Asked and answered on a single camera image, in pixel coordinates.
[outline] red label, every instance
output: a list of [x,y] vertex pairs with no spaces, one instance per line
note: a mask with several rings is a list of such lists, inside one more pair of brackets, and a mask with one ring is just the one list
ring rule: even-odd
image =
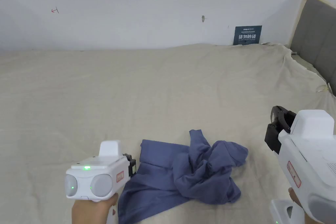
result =
[[292,163],[290,161],[287,163],[287,169],[288,169],[289,173],[291,174],[297,188],[299,188],[301,186],[301,180],[298,177],[298,175],[297,175],[297,173],[296,173],[296,171],[295,171],[295,169],[292,166]]
[[119,172],[119,173],[116,175],[116,182],[118,183],[118,182],[121,181],[123,178],[124,178],[124,171]]

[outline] human hand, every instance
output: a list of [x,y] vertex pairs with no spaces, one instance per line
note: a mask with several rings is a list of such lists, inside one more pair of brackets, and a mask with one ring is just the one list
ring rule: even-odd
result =
[[109,210],[117,200],[117,193],[110,199],[99,202],[76,200],[72,207],[72,224],[106,224]]
[[[288,192],[289,192],[289,196],[291,197],[291,199],[292,199],[297,205],[299,205],[300,207],[302,207],[302,205],[301,205],[299,199],[297,198],[297,196],[296,196],[296,194],[295,194],[295,192],[294,192],[294,190],[293,190],[292,187],[290,187],[290,188],[288,189]],[[306,212],[304,212],[304,223],[305,223],[305,224],[320,224],[319,222],[317,222],[317,221],[313,220],[312,218],[310,218],[309,215],[308,215]]]

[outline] crumpled fabric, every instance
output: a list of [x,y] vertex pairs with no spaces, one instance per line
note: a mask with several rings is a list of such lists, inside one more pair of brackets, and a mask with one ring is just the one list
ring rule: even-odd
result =
[[210,146],[201,130],[189,133],[190,146],[142,141],[137,174],[118,201],[120,224],[139,222],[190,199],[225,204],[240,197],[230,174],[245,163],[248,149],[226,141]]

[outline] gray headboard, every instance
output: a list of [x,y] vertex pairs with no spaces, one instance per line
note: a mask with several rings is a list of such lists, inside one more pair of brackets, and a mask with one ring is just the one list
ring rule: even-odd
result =
[[312,64],[336,94],[336,9],[320,0],[307,0],[291,50]]

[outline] beige bedsheet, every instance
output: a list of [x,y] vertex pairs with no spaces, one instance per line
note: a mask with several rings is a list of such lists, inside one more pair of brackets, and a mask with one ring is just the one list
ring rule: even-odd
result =
[[166,50],[25,51],[0,55],[0,222],[71,223],[69,166],[120,139],[136,158],[143,138],[189,144],[207,140],[249,149],[233,172],[235,204],[191,200],[143,223],[272,223],[272,198],[288,198],[278,162],[264,143],[272,106],[297,112],[336,99],[316,90],[316,73],[281,45],[190,45]]

